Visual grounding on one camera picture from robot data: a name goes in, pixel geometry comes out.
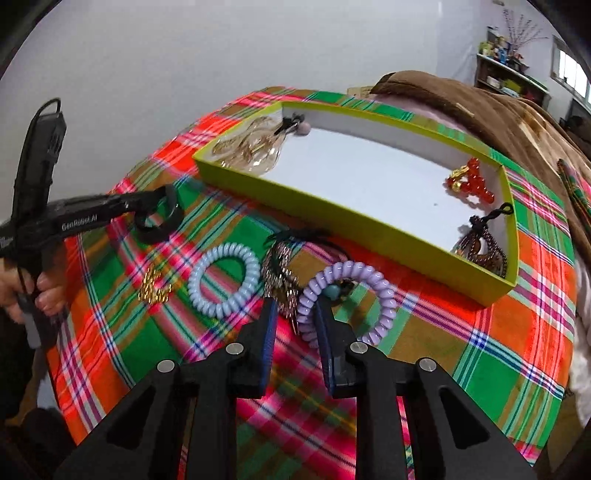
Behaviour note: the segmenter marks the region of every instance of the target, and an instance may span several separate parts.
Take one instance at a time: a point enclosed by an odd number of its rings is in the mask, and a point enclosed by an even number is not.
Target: pink bead
[[[308,122],[300,122],[295,129],[295,134],[305,137],[312,131],[312,126]]]

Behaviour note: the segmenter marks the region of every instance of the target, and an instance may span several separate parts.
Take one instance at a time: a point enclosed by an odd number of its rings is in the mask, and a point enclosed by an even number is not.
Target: window
[[[591,84],[566,44],[556,37],[554,38],[550,76],[588,108],[591,108]]]

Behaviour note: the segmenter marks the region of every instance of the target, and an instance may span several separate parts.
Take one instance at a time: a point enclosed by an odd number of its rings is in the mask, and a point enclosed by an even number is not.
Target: black ring
[[[155,190],[161,195],[161,199],[166,198],[169,215],[160,225],[147,226],[146,218],[155,212],[138,212],[134,215],[135,230],[138,240],[144,244],[154,245],[166,242],[171,233],[176,231],[183,223],[184,209],[178,200],[177,189],[172,184],[164,185]]]

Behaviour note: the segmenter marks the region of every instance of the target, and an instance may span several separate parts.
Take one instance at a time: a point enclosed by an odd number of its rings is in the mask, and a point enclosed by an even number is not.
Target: jewelry
[[[173,290],[172,285],[164,288],[156,288],[156,281],[160,278],[160,272],[150,267],[142,280],[142,286],[139,288],[138,300],[154,305],[156,303],[168,302],[168,296]]]
[[[490,205],[495,201],[495,194],[486,188],[486,181],[480,175],[480,161],[477,158],[471,158],[466,165],[452,171],[445,183],[455,193],[476,195]]]
[[[384,278],[383,273],[376,271],[374,267],[352,260],[344,263],[337,262],[319,271],[302,291],[297,307],[299,315],[296,318],[302,339],[308,342],[311,348],[318,348],[318,335],[311,318],[312,307],[316,303],[318,295],[327,286],[341,279],[363,281],[376,294],[381,305],[378,324],[358,340],[377,346],[394,325],[393,320],[396,316],[394,309],[398,306],[394,300],[394,287]]]
[[[261,274],[265,284],[265,297],[275,299],[279,313],[290,321],[293,331],[297,333],[295,319],[300,289],[297,277],[287,268],[291,251],[283,242],[274,243],[262,261]],[[278,269],[274,268],[275,263],[278,264]]]
[[[294,114],[280,122],[269,116],[255,118],[244,132],[219,140],[213,146],[212,163],[262,175],[276,165],[281,146],[289,133],[307,135],[310,130],[310,124],[304,122],[303,115]]]
[[[279,305],[280,313],[290,321],[291,328],[296,335],[299,329],[295,321],[297,316],[297,298],[301,292],[298,278],[287,268],[291,258],[289,244],[310,242],[335,250],[347,259],[349,254],[340,246],[327,238],[328,232],[322,229],[287,229],[269,235],[265,244],[273,241],[273,245],[265,254],[262,276],[265,281],[265,296],[270,296]]]
[[[246,267],[244,281],[238,291],[222,303],[206,300],[201,294],[201,280],[208,267],[221,258],[236,257],[242,260]],[[252,298],[259,278],[261,267],[254,252],[242,244],[222,244],[207,251],[199,259],[189,277],[189,297],[193,306],[208,317],[218,320],[240,310]]]
[[[484,217],[476,215],[470,217],[472,228],[456,244],[454,253],[505,278],[507,274],[507,256],[489,232],[487,222],[501,214],[511,215],[513,212],[513,205],[503,203],[500,208],[493,210]],[[480,253],[482,249],[481,238],[486,243],[486,251],[482,254]]]

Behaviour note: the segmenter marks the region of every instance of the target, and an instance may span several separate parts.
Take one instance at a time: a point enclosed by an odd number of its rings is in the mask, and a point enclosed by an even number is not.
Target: finger
[[[41,291],[49,290],[66,284],[66,247],[62,243],[53,254],[52,264],[47,271],[41,273],[37,279],[37,287]]]
[[[22,314],[22,310],[19,307],[18,303],[15,302],[7,307],[4,307],[4,309],[6,310],[6,313],[8,313],[10,318],[13,319],[13,321],[20,324],[25,323],[25,318]]]
[[[31,274],[24,269],[21,269],[22,278],[25,282],[25,287],[28,293],[33,293],[35,290],[35,282]],[[9,288],[19,293],[23,293],[21,279],[16,267],[0,271],[0,280],[3,281]]]
[[[43,313],[45,315],[47,315],[48,317],[53,317],[54,315],[57,315],[58,313],[60,313],[64,309],[65,306],[66,306],[66,302],[62,300],[62,301],[58,302],[52,308],[43,310]]]
[[[14,290],[6,285],[3,281],[0,281],[0,306],[8,307],[13,303],[17,302],[17,297],[14,294]]]
[[[64,287],[56,287],[41,293],[35,300],[35,305],[37,305],[39,310],[45,311],[52,309],[55,305],[65,300]]]

